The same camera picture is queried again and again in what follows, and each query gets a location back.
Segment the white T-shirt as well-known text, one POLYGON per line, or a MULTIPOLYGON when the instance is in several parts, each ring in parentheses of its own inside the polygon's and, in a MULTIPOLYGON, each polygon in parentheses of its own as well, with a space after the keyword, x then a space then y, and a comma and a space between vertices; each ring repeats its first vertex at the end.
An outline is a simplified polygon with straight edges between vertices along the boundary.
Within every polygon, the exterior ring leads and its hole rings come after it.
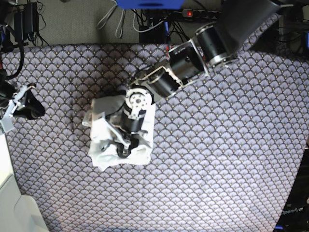
POLYGON ((138 145, 131 150, 126 158, 118 156, 117 141, 114 133, 120 124, 124 95, 109 96, 93 99, 91 108, 83 118, 82 125, 90 128, 90 148, 88 156, 93 166, 105 171, 108 167, 118 164, 147 165, 151 161, 154 146, 154 125, 156 105, 153 104, 146 111, 142 124, 142 131, 136 137, 138 145))

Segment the patterned purple table cloth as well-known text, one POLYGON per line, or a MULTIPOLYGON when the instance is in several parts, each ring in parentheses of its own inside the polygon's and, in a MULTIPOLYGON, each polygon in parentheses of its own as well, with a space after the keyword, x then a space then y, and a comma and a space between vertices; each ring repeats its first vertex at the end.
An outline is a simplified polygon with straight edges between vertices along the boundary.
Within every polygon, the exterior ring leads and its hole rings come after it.
POLYGON ((147 165, 100 171, 82 119, 95 97, 124 89, 162 61, 158 44, 77 44, 25 50, 19 85, 45 107, 7 134, 17 184, 52 232, 270 232, 292 189, 309 136, 309 64, 245 43, 236 64, 156 107, 147 165))

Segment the black box behind table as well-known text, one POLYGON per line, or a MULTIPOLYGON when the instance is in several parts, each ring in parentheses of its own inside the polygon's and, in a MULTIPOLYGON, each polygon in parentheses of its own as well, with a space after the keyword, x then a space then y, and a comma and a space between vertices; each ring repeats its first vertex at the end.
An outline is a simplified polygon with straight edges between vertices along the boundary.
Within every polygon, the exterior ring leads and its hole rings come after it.
POLYGON ((169 22, 164 21, 156 28, 140 33, 139 42, 142 44, 169 44, 171 42, 169 22))

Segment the blue box overhead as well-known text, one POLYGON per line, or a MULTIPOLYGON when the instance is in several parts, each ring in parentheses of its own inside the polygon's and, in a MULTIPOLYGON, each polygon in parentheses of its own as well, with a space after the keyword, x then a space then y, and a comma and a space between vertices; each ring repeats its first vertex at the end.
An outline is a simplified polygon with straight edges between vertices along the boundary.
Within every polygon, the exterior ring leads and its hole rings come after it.
POLYGON ((184 0, 117 0, 122 9, 180 9, 184 0))

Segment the black power strip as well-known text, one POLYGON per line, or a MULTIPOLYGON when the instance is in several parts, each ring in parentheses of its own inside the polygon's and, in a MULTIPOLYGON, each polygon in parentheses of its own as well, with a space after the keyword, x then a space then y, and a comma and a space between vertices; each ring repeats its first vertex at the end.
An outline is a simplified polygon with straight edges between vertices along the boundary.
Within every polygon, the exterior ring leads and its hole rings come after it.
POLYGON ((183 17, 186 18, 219 18, 221 12, 219 11, 205 11, 205 10, 192 10, 192 9, 183 9, 183 17))

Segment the black case OpenArm label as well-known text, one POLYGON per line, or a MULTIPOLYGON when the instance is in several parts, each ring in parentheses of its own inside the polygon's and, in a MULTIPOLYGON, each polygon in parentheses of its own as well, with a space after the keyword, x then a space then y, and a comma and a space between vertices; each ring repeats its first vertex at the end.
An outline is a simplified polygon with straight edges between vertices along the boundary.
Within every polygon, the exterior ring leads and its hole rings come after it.
POLYGON ((306 149, 298 173, 275 232, 309 230, 309 150, 306 149))

